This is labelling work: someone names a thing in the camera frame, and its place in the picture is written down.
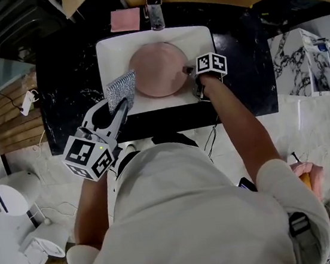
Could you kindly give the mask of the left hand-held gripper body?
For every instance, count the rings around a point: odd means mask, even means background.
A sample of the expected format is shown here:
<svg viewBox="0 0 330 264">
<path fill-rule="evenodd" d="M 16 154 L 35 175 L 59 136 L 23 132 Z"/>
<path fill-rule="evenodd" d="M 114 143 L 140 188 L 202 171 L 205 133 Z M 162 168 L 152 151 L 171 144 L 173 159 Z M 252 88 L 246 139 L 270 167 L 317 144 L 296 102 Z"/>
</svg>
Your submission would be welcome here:
<svg viewBox="0 0 330 264">
<path fill-rule="evenodd" d="M 79 127 L 63 152 L 63 164 L 79 177 L 98 181 L 112 167 L 121 152 L 116 139 Z"/>
</svg>

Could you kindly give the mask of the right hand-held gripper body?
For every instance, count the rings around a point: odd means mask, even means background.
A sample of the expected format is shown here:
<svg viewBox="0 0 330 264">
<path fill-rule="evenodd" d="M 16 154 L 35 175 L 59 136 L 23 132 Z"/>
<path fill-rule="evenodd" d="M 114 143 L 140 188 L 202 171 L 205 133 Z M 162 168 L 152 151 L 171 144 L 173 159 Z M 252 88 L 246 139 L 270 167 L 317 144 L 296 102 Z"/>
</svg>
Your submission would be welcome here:
<svg viewBox="0 0 330 264">
<path fill-rule="evenodd" d="M 217 53 L 206 53 L 196 57 L 195 65 L 190 71 L 190 77 L 194 80 L 194 95 L 199 101 L 209 102 L 210 99 L 204 95 L 204 86 L 201 84 L 200 76 L 209 74 L 216 77 L 220 82 L 228 74 L 227 57 Z"/>
</svg>

